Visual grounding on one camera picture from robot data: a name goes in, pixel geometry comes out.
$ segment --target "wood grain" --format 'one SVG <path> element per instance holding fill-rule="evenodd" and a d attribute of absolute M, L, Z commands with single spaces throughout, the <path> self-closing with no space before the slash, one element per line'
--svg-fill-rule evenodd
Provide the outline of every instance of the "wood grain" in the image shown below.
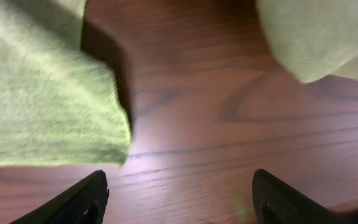
<path fill-rule="evenodd" d="M 0 169 L 0 223 L 96 169 L 105 223 L 240 223 L 264 168 L 335 211 L 358 209 L 358 82 L 302 85 L 272 58 L 253 1 L 90 0 L 83 48 L 116 70 L 127 164 Z"/>

